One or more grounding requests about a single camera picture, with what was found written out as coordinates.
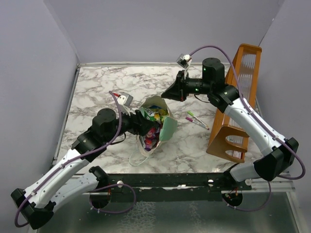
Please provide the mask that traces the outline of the green yellow Fox's candy bag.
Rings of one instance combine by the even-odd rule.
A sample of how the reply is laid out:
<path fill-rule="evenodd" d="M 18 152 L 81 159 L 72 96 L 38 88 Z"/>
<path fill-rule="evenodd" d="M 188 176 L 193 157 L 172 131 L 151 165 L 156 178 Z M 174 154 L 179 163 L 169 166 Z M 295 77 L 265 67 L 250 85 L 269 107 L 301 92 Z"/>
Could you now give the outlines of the green yellow Fox's candy bag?
<path fill-rule="evenodd" d="M 150 107 L 140 107 L 140 111 L 146 119 L 158 123 L 162 123 L 164 118 L 169 115 L 167 110 L 155 105 Z"/>

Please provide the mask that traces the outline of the purple Fox's candy bag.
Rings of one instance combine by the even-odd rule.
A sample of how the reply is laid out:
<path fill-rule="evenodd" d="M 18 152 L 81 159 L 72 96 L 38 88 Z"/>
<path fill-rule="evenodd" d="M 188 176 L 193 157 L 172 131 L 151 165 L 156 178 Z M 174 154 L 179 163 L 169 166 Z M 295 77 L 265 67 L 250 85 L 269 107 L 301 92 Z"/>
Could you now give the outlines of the purple Fox's candy bag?
<path fill-rule="evenodd" d="M 150 151 L 155 148 L 159 142 L 160 128 L 151 128 L 148 133 L 142 137 L 142 145 L 145 150 Z"/>

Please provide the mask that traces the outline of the green paper gift bag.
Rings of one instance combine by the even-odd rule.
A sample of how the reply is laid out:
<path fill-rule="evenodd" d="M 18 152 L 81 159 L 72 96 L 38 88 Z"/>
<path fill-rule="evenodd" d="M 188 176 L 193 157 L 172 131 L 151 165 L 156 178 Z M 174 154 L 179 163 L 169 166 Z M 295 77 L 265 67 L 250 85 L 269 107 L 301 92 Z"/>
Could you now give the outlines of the green paper gift bag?
<path fill-rule="evenodd" d="M 137 136 L 136 150 L 129 157 L 131 166 L 143 164 L 162 144 L 169 141 L 177 129 L 177 120 L 161 96 L 151 96 L 139 107 L 146 120 L 155 125 Z"/>

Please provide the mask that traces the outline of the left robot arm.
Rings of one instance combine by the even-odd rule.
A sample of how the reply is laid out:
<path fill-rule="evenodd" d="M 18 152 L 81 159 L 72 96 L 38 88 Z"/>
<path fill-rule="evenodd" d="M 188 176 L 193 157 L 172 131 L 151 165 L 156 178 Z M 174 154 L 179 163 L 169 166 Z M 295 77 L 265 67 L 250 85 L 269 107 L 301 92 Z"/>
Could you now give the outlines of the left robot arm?
<path fill-rule="evenodd" d="M 66 155 L 38 181 L 25 189 L 17 188 L 11 198 L 17 206 L 15 226 L 30 225 L 34 230 L 44 226 L 56 210 L 71 198 L 87 191 L 103 191 L 107 187 L 104 171 L 96 168 L 76 182 L 69 179 L 101 155 L 115 139 L 126 132 L 145 135 L 155 126 L 139 110 L 118 115 L 110 108 L 101 109 L 91 126 L 72 144 Z M 23 215 L 26 223 L 18 223 Z"/>

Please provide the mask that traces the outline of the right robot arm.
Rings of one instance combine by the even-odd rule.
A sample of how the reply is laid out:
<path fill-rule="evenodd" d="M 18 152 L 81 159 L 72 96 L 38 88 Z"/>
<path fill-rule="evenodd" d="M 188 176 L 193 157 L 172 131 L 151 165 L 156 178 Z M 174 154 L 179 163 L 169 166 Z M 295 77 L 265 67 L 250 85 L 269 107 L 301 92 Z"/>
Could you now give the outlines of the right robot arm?
<path fill-rule="evenodd" d="M 252 164 L 232 166 L 223 178 L 224 186 L 234 190 L 246 179 L 268 182 L 279 176 L 294 161 L 299 143 L 287 139 L 266 123 L 243 98 L 238 89 L 225 83 L 225 67 L 217 58 L 202 62 L 202 78 L 191 79 L 179 71 L 171 86 L 161 94 L 164 99 L 185 101 L 189 94 L 205 94 L 209 102 L 233 119 L 255 142 L 263 157 Z"/>

